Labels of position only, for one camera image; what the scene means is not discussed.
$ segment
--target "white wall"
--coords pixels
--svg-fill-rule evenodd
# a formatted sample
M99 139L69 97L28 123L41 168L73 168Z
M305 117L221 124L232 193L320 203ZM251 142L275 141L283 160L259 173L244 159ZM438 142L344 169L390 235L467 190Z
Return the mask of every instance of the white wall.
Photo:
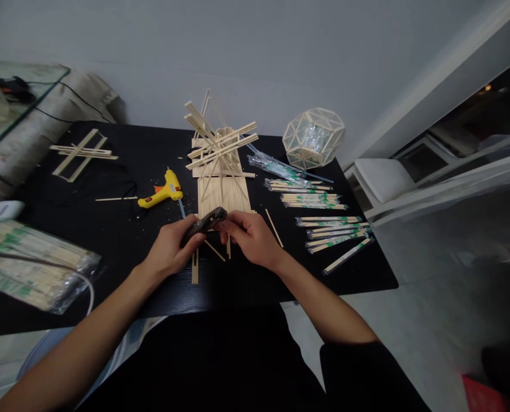
M183 104L207 87L259 134L322 106L346 124L344 157L496 1L0 0L0 59L92 70L131 124L188 128Z

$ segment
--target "yellow hot glue gun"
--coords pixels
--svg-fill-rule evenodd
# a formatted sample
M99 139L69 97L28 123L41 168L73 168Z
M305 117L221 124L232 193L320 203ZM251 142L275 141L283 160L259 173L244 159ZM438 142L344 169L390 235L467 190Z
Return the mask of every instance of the yellow hot glue gun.
M154 186L153 188L156 190L156 194L146 199L139 199L140 207L148 209L165 200L167 197L170 197L172 200L179 201L180 210L184 216L184 207L182 206L181 200L184 195L180 191L179 179L176 177L176 174L169 169L169 166L167 166L167 171L165 172L165 186Z

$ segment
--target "black shirt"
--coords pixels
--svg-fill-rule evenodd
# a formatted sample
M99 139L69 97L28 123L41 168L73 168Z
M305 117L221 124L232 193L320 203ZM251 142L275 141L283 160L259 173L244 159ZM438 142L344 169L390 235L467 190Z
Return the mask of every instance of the black shirt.
M325 391L279 305L171 316L78 410L429 410L380 343L320 359Z

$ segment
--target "person's left hand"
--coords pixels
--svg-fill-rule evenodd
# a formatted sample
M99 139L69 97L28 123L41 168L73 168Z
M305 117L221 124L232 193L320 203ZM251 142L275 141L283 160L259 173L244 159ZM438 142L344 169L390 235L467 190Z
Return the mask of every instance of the person's left hand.
M205 235L198 233L184 248L180 248L182 238L196 222L196 215L188 215L185 219L163 226L148 256L135 269L143 276L160 282L179 272L205 240Z

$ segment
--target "plastic bag of chopsticks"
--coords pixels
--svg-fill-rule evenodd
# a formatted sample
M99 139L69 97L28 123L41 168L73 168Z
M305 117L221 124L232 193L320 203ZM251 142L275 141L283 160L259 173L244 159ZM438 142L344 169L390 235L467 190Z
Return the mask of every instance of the plastic bag of chopsticks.
M366 231L360 231L359 233L350 233L348 235L328 237L327 239L313 240L305 243L306 249L314 254L324 249L343 243L344 241L357 239L359 237L369 237L369 233Z
M100 256L24 224L0 222L0 253L57 263L90 279ZM87 288L72 270L0 257L0 292L61 315Z
M345 219L341 220L305 220L305 217L296 217L295 223L300 227L319 227L319 228L333 228L333 227L342 227L343 229L347 228L357 228L363 226L369 226L367 222L361 222L361 218L359 216L341 216Z
M333 190L333 186L323 185L322 184L323 182L320 180L308 180L308 182L310 184L306 187L303 187L303 186L299 185L296 181L266 178L264 180L264 186L266 186L269 189L270 188L276 188L276 189L292 188L292 189L316 189L316 190L321 190L321 191Z
M326 202L283 202L283 205L287 208L302 208L302 209L329 209L329 210L347 210L347 205L326 203Z
M317 229L316 230L307 230L306 235L309 239L323 239L325 237L333 237L333 236L343 236L343 235L355 235L357 233L360 233L361 235L364 235L365 233L371 232L371 228L369 227L363 227L359 229L342 229L342 228L334 228L335 230L332 231L324 231L320 232Z
M352 249L350 249L348 252L346 252L344 255L339 257L336 261L331 263L329 266L327 266L322 273L326 276L332 272L334 272L340 265L342 265L344 262L349 260L352 256L354 256L356 253L358 253L361 249L366 248L367 245L370 243L373 243L375 239L372 237L368 237L364 239L362 242L360 242L358 245L354 246Z
M273 157L265 153L257 151L256 155L247 155L247 160L251 166L256 166L259 169L273 173L283 179L295 182L298 186L305 188L310 186L310 182L303 179L303 175L286 165L278 163Z
M282 202L304 202L304 201L318 201L340 203L342 195L335 195L334 193L284 193L280 196Z

